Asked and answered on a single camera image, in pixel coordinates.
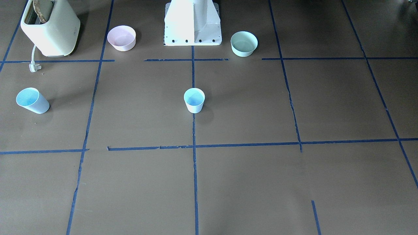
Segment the green bowl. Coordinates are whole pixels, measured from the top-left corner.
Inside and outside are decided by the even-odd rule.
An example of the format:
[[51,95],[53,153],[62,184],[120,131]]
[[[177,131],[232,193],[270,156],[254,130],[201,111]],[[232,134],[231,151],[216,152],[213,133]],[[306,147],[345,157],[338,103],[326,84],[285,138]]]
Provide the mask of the green bowl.
[[257,37],[248,31],[239,31],[231,36],[231,49],[239,57],[248,57],[257,49]]

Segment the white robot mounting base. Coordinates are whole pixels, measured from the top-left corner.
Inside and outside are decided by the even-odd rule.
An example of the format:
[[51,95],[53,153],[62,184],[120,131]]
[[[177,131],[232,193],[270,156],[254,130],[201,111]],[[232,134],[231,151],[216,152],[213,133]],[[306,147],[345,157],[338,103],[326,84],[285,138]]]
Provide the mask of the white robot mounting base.
[[218,46],[222,43],[218,3],[172,0],[165,5],[165,46]]

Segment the light blue cup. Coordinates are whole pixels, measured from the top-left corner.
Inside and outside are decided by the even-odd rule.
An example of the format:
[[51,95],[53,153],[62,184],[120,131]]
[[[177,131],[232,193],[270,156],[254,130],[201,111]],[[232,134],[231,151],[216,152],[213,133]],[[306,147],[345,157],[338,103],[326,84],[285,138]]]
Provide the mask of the light blue cup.
[[15,101],[19,106],[36,114],[46,113],[50,108],[48,100],[33,87],[21,90],[17,94]]
[[205,101],[205,93],[199,88],[190,88],[184,92],[184,102],[190,113],[201,111]]

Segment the cream toaster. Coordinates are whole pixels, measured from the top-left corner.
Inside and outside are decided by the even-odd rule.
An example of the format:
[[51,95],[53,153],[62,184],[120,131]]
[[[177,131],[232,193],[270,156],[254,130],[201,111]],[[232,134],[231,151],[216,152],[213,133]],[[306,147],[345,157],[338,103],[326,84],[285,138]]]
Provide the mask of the cream toaster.
[[46,57],[63,57],[75,49],[81,22],[67,0],[53,0],[48,22],[40,23],[29,0],[20,26],[26,36]]

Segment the pink bowl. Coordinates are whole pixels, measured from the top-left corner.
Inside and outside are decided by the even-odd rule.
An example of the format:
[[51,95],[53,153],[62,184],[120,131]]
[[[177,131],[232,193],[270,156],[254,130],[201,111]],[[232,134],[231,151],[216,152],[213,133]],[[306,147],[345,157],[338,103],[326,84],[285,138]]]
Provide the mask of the pink bowl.
[[106,38],[118,51],[126,52],[136,45],[136,31],[127,25],[119,25],[111,29]]

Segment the toast slice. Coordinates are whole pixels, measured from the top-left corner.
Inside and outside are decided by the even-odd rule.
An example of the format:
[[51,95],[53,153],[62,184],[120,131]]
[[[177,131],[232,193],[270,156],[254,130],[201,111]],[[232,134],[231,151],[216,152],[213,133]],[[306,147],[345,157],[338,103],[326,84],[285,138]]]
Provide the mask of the toast slice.
[[40,23],[44,24],[48,22],[54,3],[52,0],[33,0],[33,9],[40,20]]

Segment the white power plug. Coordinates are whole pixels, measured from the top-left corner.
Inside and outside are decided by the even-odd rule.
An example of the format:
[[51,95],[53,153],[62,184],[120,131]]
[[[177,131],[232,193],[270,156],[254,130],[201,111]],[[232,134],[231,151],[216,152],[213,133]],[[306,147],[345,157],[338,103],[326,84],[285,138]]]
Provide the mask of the white power plug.
[[31,60],[30,60],[30,64],[29,64],[29,71],[31,73],[37,72],[42,68],[42,66],[40,64],[37,64],[35,62],[35,50],[36,50],[36,45],[33,46],[33,49],[32,49],[32,52],[31,52]]

